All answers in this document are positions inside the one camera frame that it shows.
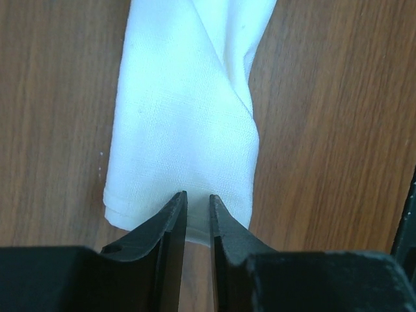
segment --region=white cloth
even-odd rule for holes
[[[105,217],[131,230],[188,192],[187,239],[209,243],[209,195],[248,227],[259,139],[248,89],[276,0],[132,0]]]

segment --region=white towel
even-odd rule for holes
[[[209,243],[209,195],[248,228],[259,139],[248,76],[276,0],[132,0],[105,217],[132,230],[188,192],[187,240]]]

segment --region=cloth fold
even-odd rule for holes
[[[132,230],[188,192],[187,240],[209,243],[209,195],[248,227],[259,139],[248,76],[275,0],[132,0],[105,217]]]

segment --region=wooden surface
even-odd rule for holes
[[[101,201],[128,0],[0,0],[0,245],[124,232]],[[281,0],[250,77],[251,230],[279,250],[389,251],[416,164],[416,1]],[[180,311],[212,311],[186,245]]]

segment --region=brown wood grain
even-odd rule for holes
[[[101,199],[128,8],[0,0],[0,246],[124,233]],[[272,247],[389,251],[416,164],[414,16],[414,0],[278,2],[250,76],[250,229]],[[213,311],[209,249],[185,249],[179,310]]]

